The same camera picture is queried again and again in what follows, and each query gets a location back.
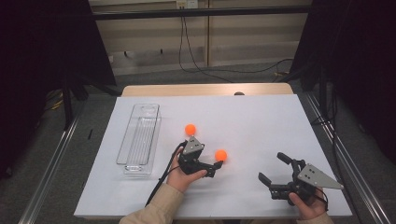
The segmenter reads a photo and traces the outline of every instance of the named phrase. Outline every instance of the metal frame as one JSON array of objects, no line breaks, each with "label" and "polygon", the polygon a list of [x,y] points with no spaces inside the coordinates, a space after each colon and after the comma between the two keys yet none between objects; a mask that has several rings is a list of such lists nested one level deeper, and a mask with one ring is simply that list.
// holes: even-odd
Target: metal frame
[{"label": "metal frame", "polygon": [[293,14],[309,13],[327,9],[328,7],[291,6],[291,7],[230,7],[230,8],[197,8],[197,9],[166,9],[147,11],[114,11],[94,12],[92,14],[61,14],[47,15],[42,18],[56,18],[58,20],[130,20],[176,17],[204,17],[204,16],[236,16],[259,14]]},{"label": "metal frame", "polygon": [[[319,102],[315,98],[313,93],[307,93],[306,97],[309,104],[311,104],[314,113],[318,117],[318,121],[322,122],[324,132],[327,134],[329,140],[332,142],[334,127],[329,122],[325,122],[326,120],[323,119],[319,109]],[[361,195],[361,198],[363,199],[371,215],[373,216],[375,223],[390,224],[390,219],[388,218],[388,215],[385,212],[385,209],[383,208],[381,202],[371,190],[370,186],[362,176],[361,172],[359,171],[355,162],[350,157],[346,147],[341,142],[341,139],[338,136],[335,137],[334,143],[336,148],[336,154],[339,160],[345,166],[348,175],[350,176],[353,184]]]},{"label": "metal frame", "polygon": [[28,205],[26,206],[19,224],[33,224],[35,223],[35,219],[40,211],[41,206],[47,196],[47,193],[50,190],[50,185],[52,183],[53,178],[56,175],[56,171],[58,170],[59,164],[61,163],[62,157],[67,150],[67,146],[73,136],[74,130],[77,127],[78,120],[81,117],[83,107],[85,105],[85,101],[78,101],[76,106],[76,115],[72,120],[69,128],[64,131],[61,140],[59,141],[58,146],[53,153],[53,156],[49,162],[49,166],[47,167],[46,172],[43,174],[43,177],[38,184],[34,195],[30,199]]}]

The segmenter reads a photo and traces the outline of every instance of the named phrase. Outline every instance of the sleeve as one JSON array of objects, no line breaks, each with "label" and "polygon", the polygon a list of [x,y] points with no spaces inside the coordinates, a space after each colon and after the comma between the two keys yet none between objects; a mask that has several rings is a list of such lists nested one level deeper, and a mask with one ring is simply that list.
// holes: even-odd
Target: sleeve
[{"label": "sleeve", "polygon": [[120,224],[171,223],[182,200],[183,193],[162,184],[145,208],[123,217]]},{"label": "sleeve", "polygon": [[309,220],[297,220],[297,224],[334,224],[332,219],[327,215],[327,213],[323,213],[322,215],[309,219]]}]

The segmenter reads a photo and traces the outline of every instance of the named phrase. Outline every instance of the black cable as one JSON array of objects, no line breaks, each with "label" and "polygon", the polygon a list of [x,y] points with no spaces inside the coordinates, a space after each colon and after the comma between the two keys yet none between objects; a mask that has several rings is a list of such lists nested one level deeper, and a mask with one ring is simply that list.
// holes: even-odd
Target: black cable
[{"label": "black cable", "polygon": [[316,194],[314,194],[314,197],[324,203],[324,209],[325,209],[326,212],[329,211],[329,199],[327,198],[327,195],[323,192],[323,190],[318,189],[318,188],[317,188],[317,190],[320,191],[323,194],[324,199],[320,198]]},{"label": "black cable", "polygon": [[[191,58],[192,58],[192,62],[194,63],[195,67],[198,69],[198,71],[195,71],[195,72],[188,71],[188,70],[186,70],[186,69],[181,65],[181,48],[182,48],[182,45],[183,45],[184,27],[186,27],[186,38],[187,38],[187,42],[188,42],[188,45],[189,45],[190,56],[191,56]],[[184,18],[184,17],[181,18],[181,37],[180,37],[180,48],[179,48],[179,50],[178,50],[178,64],[180,65],[180,68],[181,68],[183,71],[185,71],[185,72],[188,72],[188,73],[201,72],[202,74],[204,74],[204,75],[206,75],[206,76],[219,78],[219,79],[222,79],[222,80],[224,80],[224,81],[233,83],[231,80],[228,80],[228,79],[226,79],[226,78],[218,77],[218,76],[214,76],[214,75],[210,75],[210,74],[206,73],[204,70],[202,70],[200,67],[198,67],[198,65],[196,64],[196,62],[195,62],[195,60],[194,60],[194,57],[193,57],[193,55],[192,55],[191,45],[190,45],[190,40],[189,40],[189,35],[188,35],[188,32],[187,32],[186,18]]]},{"label": "black cable", "polygon": [[[269,67],[267,67],[267,68],[264,68],[264,69],[261,69],[261,70],[257,70],[257,71],[237,71],[237,70],[231,70],[231,69],[215,69],[215,68],[206,68],[206,69],[203,69],[203,68],[200,68],[200,67],[196,64],[196,62],[195,62],[195,60],[194,60],[194,57],[193,57],[193,55],[192,55],[190,39],[189,39],[188,30],[187,30],[186,18],[184,18],[184,17],[181,18],[181,22],[182,22],[182,23],[181,23],[181,38],[180,38],[180,48],[179,48],[179,51],[178,51],[178,63],[179,63],[179,65],[180,65],[180,68],[181,68],[183,71],[185,71],[185,72],[188,72],[188,73],[199,73],[199,72],[200,72],[200,73],[203,73],[204,75],[207,75],[207,76],[210,76],[210,77],[216,77],[216,78],[220,78],[220,79],[222,79],[222,80],[228,81],[228,82],[232,82],[232,81],[230,81],[230,80],[228,80],[228,79],[226,79],[226,78],[213,76],[213,75],[210,75],[210,74],[208,74],[208,73],[206,73],[206,72],[231,72],[231,73],[241,73],[241,74],[254,74],[254,73],[260,73],[260,72],[268,71],[268,70],[270,70],[271,68],[274,68],[274,67],[276,67],[276,71],[277,71],[277,66],[280,65],[281,63],[286,62],[286,61],[293,61],[293,59],[283,59],[283,60],[277,62],[277,63],[274,64],[274,65],[271,65],[271,66],[269,66]],[[183,45],[184,27],[185,27],[185,29],[186,29],[186,38],[187,38],[187,42],[188,42],[188,46],[189,46],[190,56],[191,56],[191,58],[192,58],[192,62],[194,63],[195,67],[198,69],[197,71],[189,71],[189,70],[186,70],[186,69],[181,65],[181,49],[182,49],[182,45]]]},{"label": "black cable", "polygon": [[50,101],[52,100],[55,96],[60,95],[59,93],[62,93],[61,90],[57,90],[57,91],[51,91],[48,95],[47,95],[47,99],[46,101]]},{"label": "black cable", "polygon": [[158,189],[160,188],[160,186],[161,186],[161,184],[163,183],[163,181],[165,180],[165,178],[169,175],[169,173],[171,173],[173,170],[175,170],[175,169],[178,167],[178,166],[177,166],[177,167],[173,168],[172,170],[170,170],[170,171],[168,172],[169,167],[171,167],[172,160],[173,160],[174,157],[176,156],[178,149],[181,148],[181,147],[183,147],[183,146],[186,146],[186,144],[187,144],[187,141],[184,141],[184,142],[180,143],[180,144],[176,147],[175,151],[172,153],[171,160],[169,161],[168,165],[166,166],[166,169],[165,169],[165,171],[163,172],[163,176],[158,180],[157,185],[155,186],[154,190],[153,190],[153,191],[151,192],[151,194],[149,195],[148,201],[146,202],[146,206],[151,202],[151,199],[154,197],[155,193],[157,193]]},{"label": "black cable", "polygon": [[337,131],[336,131],[336,120],[335,120],[335,116],[337,114],[337,110],[338,110],[338,106],[337,106],[337,94],[335,91],[335,87],[334,85],[332,86],[332,115],[333,115],[333,120],[332,120],[332,154],[334,157],[334,161],[335,161],[335,165],[337,167],[337,173],[339,174],[339,177],[341,179],[341,182],[344,183],[344,190],[346,191],[347,196],[349,197],[349,200],[352,203],[353,209],[355,210],[356,213],[356,217],[359,220],[359,223],[362,223],[361,221],[361,215],[358,212],[358,209],[356,208],[356,204],[350,194],[349,188],[346,186],[346,182],[344,179],[344,175],[341,171],[341,166],[340,163],[338,161],[338,156],[337,156],[337,150],[336,150],[336,136],[337,136]]},{"label": "black cable", "polygon": [[176,170],[176,169],[179,168],[179,167],[180,167],[180,166],[176,166],[176,167],[170,169],[167,175],[169,175],[172,171]]},{"label": "black cable", "polygon": [[[333,101],[329,102],[329,105],[327,106],[327,113],[329,114],[330,110],[332,110],[332,107],[334,106]],[[315,118],[314,120],[312,120],[310,122],[311,125],[321,125],[324,123],[331,123],[333,120],[335,119],[335,114],[332,114],[331,118],[327,118],[327,117],[323,117],[321,115],[319,115],[317,118]]]},{"label": "black cable", "polygon": [[59,100],[57,103],[53,104],[52,106],[50,106],[49,108],[44,108],[43,113],[48,111],[48,110],[54,110],[57,109],[59,106],[61,106],[61,104],[64,102],[64,100]]},{"label": "black cable", "polygon": [[277,63],[276,63],[276,75],[275,75],[275,78],[272,80],[272,82],[275,82],[278,77],[279,77],[279,69],[278,69]]}]

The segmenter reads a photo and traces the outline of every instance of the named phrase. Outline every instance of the white tabletop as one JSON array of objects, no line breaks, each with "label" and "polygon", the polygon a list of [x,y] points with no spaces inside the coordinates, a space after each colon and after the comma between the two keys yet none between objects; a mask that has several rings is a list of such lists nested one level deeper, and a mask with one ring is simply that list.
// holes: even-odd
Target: white tabletop
[{"label": "white tabletop", "polygon": [[[152,174],[133,179],[116,164],[134,104],[159,104],[162,124]],[[274,184],[291,181],[291,167],[276,154],[305,160],[334,178],[297,95],[120,97],[75,216],[123,217],[143,208],[163,174],[175,147],[189,137],[184,127],[194,123],[195,137],[205,144],[201,162],[215,162],[219,148],[228,159],[214,178],[195,181],[186,191],[176,218],[297,217],[287,201],[272,200],[258,173]],[[351,216],[341,190],[325,189],[330,216]]]}]

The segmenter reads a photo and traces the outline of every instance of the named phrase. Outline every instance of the clear plastic container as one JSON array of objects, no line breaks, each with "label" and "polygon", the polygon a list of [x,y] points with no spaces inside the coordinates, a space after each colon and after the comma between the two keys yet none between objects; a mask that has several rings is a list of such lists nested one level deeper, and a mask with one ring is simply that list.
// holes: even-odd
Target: clear plastic container
[{"label": "clear plastic container", "polygon": [[150,175],[161,126],[159,105],[134,105],[117,164],[126,175]]}]

